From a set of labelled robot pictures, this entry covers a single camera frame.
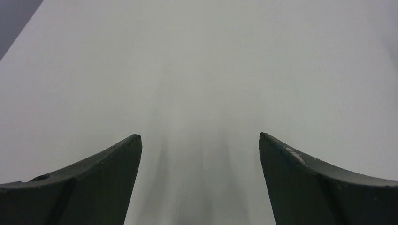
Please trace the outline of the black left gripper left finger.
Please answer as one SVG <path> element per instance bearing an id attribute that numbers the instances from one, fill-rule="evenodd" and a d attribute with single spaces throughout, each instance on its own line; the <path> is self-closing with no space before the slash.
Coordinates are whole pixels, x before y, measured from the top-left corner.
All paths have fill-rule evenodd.
<path id="1" fill-rule="evenodd" d="M 0 186 L 3 225 L 122 225 L 142 154 L 134 134 L 28 182 Z"/>

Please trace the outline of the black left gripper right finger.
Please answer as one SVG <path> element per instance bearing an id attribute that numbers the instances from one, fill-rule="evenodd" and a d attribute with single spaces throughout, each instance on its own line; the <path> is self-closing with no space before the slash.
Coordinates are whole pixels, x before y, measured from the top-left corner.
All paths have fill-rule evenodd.
<path id="1" fill-rule="evenodd" d="M 278 225 L 395 225 L 398 183 L 351 172 L 267 133 L 259 154 Z"/>

